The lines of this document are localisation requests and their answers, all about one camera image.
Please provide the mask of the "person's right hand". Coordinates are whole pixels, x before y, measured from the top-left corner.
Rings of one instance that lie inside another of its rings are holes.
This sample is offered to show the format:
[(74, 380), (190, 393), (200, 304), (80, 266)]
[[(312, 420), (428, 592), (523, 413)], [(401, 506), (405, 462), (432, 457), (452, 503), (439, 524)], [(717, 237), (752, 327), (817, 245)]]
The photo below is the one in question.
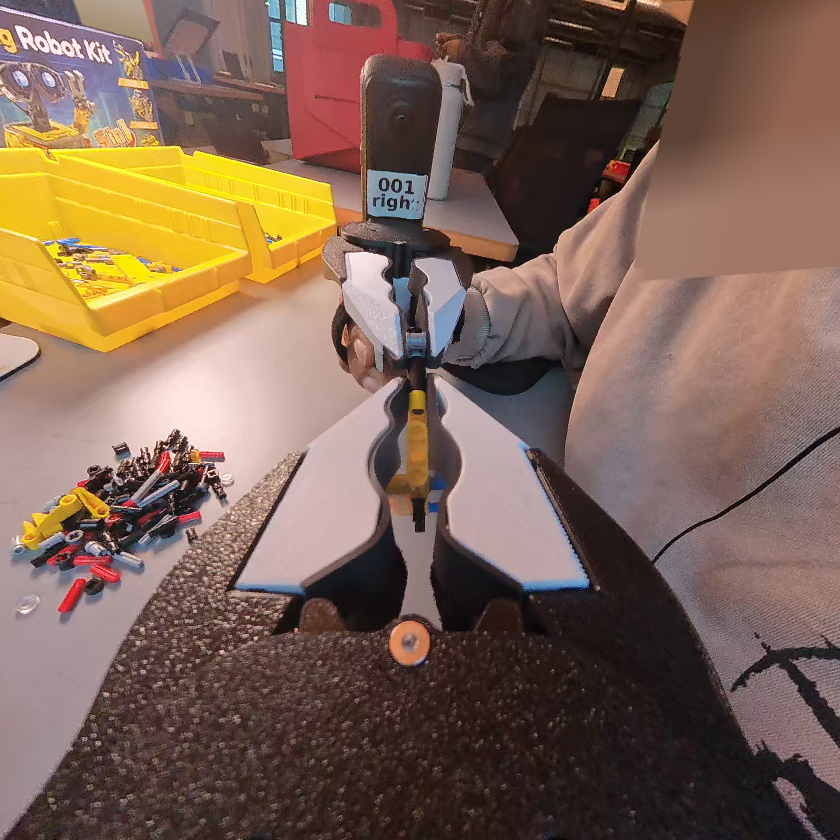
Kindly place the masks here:
[(376, 393), (389, 381), (404, 377), (405, 372), (398, 370), (384, 359), (380, 370), (375, 362), (375, 347), (354, 322), (343, 328), (341, 344), (346, 350), (346, 361), (339, 360), (342, 370), (367, 392)]

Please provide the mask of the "heap of yellow building pieces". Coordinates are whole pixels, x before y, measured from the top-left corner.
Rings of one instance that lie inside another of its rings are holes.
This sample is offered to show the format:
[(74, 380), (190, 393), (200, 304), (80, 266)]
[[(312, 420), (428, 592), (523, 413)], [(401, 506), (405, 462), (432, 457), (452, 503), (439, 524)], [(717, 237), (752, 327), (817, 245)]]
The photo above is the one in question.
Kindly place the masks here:
[(149, 260), (79, 238), (44, 243), (59, 270), (85, 299), (103, 298), (179, 273), (164, 261)]

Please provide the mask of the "white water bottle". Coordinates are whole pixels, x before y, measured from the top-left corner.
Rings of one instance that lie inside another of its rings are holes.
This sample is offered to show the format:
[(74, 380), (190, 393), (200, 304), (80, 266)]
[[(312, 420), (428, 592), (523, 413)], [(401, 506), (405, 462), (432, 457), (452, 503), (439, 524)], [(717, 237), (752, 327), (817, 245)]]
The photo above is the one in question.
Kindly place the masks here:
[(444, 201), (448, 195), (462, 111), (465, 105), (472, 107), (474, 100), (463, 65), (447, 59), (434, 59), (432, 66), (442, 83), (442, 99), (427, 199)]

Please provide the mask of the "pile of small building pieces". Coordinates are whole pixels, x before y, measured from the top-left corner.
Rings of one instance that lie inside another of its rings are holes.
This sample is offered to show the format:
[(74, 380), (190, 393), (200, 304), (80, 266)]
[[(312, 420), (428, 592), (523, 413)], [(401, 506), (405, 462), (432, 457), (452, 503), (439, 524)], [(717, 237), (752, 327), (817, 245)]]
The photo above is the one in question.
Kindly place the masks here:
[(176, 538), (194, 545), (208, 499), (229, 501), (220, 481), (225, 452), (194, 445), (178, 428), (152, 447), (112, 449), (115, 464), (89, 465), (84, 479), (27, 517), (12, 539), (15, 560), (66, 586), (56, 609), (62, 622), (124, 575), (143, 573), (159, 545)]

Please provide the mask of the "brown bag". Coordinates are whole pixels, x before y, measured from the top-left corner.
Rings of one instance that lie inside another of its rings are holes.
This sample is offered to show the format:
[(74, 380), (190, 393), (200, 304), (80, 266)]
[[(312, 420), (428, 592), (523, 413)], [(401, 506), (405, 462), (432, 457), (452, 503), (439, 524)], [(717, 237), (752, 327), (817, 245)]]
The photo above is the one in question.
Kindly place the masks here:
[(476, 100), (495, 97), (500, 89), (501, 57), (498, 44), (478, 44), (472, 36), (438, 32), (434, 37), (437, 58), (446, 59), (464, 67)]

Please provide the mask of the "yellow storage bin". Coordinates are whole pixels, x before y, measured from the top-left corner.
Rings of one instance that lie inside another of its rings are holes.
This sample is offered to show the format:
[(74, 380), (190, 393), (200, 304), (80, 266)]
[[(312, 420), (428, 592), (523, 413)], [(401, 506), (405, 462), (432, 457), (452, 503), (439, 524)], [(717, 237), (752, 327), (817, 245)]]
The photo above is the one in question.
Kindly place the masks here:
[[(268, 283), (318, 257), (337, 231), (331, 187), (265, 166), (179, 146), (58, 150), (57, 156), (107, 165), (233, 202), (242, 217), (253, 269)], [(269, 246), (264, 233), (281, 235)]]
[[(42, 150), (1, 154), (2, 319), (108, 352), (238, 289), (252, 259), (241, 206), (180, 185)], [(82, 243), (178, 268), (96, 299), (46, 241)]]

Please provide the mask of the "person's right forearm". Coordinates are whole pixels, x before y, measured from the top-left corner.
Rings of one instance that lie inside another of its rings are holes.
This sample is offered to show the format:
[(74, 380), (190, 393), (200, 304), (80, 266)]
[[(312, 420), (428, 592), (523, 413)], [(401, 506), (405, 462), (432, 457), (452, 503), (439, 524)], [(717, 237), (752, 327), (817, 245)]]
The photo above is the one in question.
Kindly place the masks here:
[(542, 358), (578, 368), (634, 265), (655, 143), (623, 189), (518, 267), (475, 274), (444, 361), (479, 368)]

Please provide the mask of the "robot kit box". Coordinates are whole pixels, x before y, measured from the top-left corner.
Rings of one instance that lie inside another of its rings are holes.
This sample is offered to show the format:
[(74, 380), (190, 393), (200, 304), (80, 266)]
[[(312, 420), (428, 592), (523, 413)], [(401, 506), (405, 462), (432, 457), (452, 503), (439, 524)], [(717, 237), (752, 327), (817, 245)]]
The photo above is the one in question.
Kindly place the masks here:
[(142, 43), (2, 10), (5, 149), (164, 143)]

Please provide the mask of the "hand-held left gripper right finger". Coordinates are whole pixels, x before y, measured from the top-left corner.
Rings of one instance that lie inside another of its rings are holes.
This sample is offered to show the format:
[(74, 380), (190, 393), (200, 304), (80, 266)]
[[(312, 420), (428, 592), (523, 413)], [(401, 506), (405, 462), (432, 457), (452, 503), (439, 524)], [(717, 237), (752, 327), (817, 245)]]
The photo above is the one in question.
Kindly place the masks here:
[(444, 480), (432, 584), (443, 622), (495, 599), (587, 591), (590, 580), (529, 447), (441, 377), (427, 385), (429, 456)]

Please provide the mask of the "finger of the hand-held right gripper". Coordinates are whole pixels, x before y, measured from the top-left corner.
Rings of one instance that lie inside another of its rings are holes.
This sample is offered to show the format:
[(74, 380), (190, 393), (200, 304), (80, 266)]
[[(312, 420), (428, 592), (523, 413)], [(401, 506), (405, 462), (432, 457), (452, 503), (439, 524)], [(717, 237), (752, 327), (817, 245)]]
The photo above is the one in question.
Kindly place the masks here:
[(426, 256), (413, 261), (413, 329), (425, 337), (425, 364), (438, 368), (452, 343), (466, 300), (455, 263)]
[(344, 255), (343, 305), (374, 347), (375, 361), (404, 361), (406, 315), (385, 273), (392, 266), (383, 256), (368, 251)]

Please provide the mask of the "red bag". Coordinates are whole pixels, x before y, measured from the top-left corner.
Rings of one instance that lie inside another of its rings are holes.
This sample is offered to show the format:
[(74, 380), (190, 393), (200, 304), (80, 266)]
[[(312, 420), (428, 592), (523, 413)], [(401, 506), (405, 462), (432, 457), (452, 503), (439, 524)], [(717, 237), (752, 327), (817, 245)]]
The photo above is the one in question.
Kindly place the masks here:
[(391, 1), (288, 1), (284, 8), (292, 153), (359, 174), (364, 63), (376, 54), (431, 60), (432, 50), (399, 36)]

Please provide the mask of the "adjacent grey table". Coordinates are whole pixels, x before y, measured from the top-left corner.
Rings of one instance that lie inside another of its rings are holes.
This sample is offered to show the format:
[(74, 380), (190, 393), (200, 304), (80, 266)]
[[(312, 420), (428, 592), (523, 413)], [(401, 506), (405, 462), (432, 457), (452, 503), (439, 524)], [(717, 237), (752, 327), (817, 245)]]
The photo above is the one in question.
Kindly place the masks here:
[[(269, 168), (331, 185), (333, 206), (339, 226), (362, 218), (361, 177), (329, 167), (297, 161), (290, 140), (263, 143)], [(475, 257), (511, 263), (519, 242), (483, 178), (453, 170), (446, 200), (429, 201), (424, 222), (443, 231), (452, 244)]]

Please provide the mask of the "yellow beam assembly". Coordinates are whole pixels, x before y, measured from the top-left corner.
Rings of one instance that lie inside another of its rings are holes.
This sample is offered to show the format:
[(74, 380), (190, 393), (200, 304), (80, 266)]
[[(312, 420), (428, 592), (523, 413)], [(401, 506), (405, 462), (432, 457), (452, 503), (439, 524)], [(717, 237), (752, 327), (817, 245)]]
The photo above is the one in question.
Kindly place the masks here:
[(438, 502), (429, 496), (445, 489), (445, 481), (429, 467), (429, 436), (427, 423), (427, 373), (419, 356), (408, 362), (408, 406), (403, 473), (388, 483), (386, 493), (392, 512), (397, 516), (411, 516), (414, 531), (425, 532), (429, 512), (438, 511)]

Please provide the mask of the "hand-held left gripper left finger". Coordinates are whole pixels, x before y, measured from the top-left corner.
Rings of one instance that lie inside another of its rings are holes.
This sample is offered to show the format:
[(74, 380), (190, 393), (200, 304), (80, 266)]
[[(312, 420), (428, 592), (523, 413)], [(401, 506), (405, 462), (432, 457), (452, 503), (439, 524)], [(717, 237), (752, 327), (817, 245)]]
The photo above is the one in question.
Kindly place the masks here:
[(400, 468), (406, 383), (394, 379), (317, 437), (246, 554), (241, 592), (325, 598), (344, 621), (391, 621), (406, 565), (386, 494)]

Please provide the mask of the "black office chair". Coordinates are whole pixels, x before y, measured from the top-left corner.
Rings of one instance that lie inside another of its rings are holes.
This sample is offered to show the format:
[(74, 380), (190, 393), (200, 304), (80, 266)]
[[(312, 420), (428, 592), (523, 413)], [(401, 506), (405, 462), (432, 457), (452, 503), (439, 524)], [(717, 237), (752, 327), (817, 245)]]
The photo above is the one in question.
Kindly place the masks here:
[(512, 135), (488, 185), (516, 235), (518, 257), (547, 254), (590, 204), (640, 99), (580, 100), (547, 93), (534, 121)]

